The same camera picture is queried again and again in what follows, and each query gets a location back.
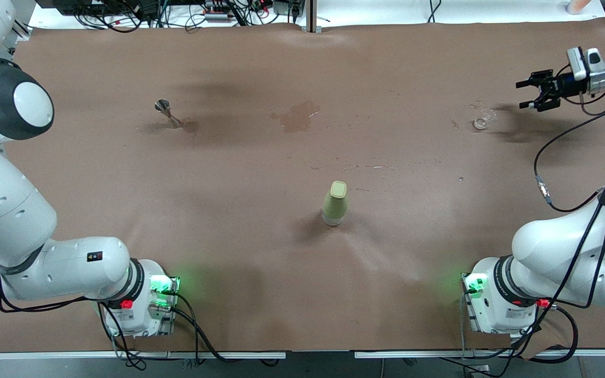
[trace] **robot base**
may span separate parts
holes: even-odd
[[[466,295],[466,306],[471,329],[485,333],[508,333],[519,338],[535,321],[536,306],[519,307],[502,297],[494,278],[499,258],[484,258],[475,265],[473,272],[463,275],[464,290],[480,289]]]
[[[153,289],[152,276],[166,276],[163,268],[151,260],[139,260],[144,268],[142,290],[137,299],[132,301],[129,309],[113,309],[111,312],[127,337],[153,337],[154,335],[171,335],[174,330],[175,313],[170,307],[176,306],[175,295],[161,294]],[[170,278],[168,292],[179,291],[178,278]],[[107,327],[112,335],[118,335],[118,328],[108,313],[104,313]]]

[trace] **brown table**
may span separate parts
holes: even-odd
[[[536,89],[514,83],[578,45],[605,56],[605,19],[39,29],[15,60],[57,117],[9,157],[57,210],[54,239],[120,237],[182,277],[219,350],[458,349],[460,273],[557,216],[533,157],[586,119],[568,104],[516,110]],[[184,129],[168,129],[158,98]],[[476,131],[482,107],[498,118]],[[541,170],[560,206],[601,186],[605,118],[553,144]],[[350,212],[331,229],[319,211],[334,180],[348,183]],[[605,348],[605,309],[572,312],[580,346]],[[192,349],[178,324],[137,348]],[[0,352],[108,349],[89,304],[0,313]]]

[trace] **white robotic arm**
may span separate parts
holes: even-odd
[[[561,97],[599,93],[605,89],[605,62],[597,49],[572,48],[567,52],[571,72],[552,76],[552,70],[533,72],[517,84],[536,86],[540,96],[520,104],[538,111],[559,106]],[[550,201],[547,187],[536,178],[541,194]],[[569,267],[579,243],[602,201],[603,208],[591,223],[578,260],[568,279]],[[593,289],[593,303],[605,306],[605,253],[596,269],[605,237],[605,192],[581,209],[560,218],[536,220],[514,235],[512,255],[480,260],[473,272],[464,277],[469,295],[468,310],[474,330],[509,333],[520,338],[536,320],[539,299],[557,299],[586,303]]]
[[[0,0],[0,44],[14,19],[12,4]],[[46,90],[0,58],[0,295],[34,300],[79,293],[110,307],[125,335],[171,333],[178,280],[159,264],[131,259],[115,237],[50,239],[55,210],[5,157],[2,144],[42,134],[53,120]],[[114,320],[104,318],[115,333]]]

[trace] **white circular cap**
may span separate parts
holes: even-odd
[[[53,119],[53,103],[39,85],[25,81],[13,92],[15,110],[28,124],[35,127],[48,126]]]

